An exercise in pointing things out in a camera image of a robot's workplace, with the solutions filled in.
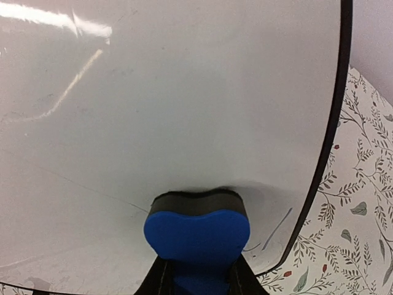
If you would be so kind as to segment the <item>white whiteboard black frame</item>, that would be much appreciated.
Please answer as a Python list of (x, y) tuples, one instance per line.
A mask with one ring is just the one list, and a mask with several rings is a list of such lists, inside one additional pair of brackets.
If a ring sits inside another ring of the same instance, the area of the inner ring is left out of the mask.
[(154, 199), (239, 197), (256, 277), (316, 196), (352, 1), (2, 1), (1, 292), (133, 294)]

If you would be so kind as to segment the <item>blue whiteboard eraser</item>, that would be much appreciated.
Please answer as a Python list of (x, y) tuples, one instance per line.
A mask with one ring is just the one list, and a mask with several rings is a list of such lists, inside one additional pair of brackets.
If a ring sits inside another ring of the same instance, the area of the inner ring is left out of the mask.
[(144, 236), (173, 266), (174, 294), (227, 294), (227, 273), (250, 236), (242, 198), (228, 189), (154, 199)]

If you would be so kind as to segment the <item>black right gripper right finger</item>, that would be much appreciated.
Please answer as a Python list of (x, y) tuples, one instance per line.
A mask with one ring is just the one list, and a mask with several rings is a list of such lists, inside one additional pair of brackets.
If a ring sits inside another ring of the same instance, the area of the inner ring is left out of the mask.
[(269, 295), (242, 254), (229, 268), (227, 283), (228, 295)]

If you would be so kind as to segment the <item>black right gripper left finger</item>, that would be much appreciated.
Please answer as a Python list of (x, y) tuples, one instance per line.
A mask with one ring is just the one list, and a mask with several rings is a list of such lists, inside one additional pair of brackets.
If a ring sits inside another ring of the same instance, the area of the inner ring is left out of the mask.
[(157, 256), (134, 295), (172, 294), (174, 294), (172, 263)]

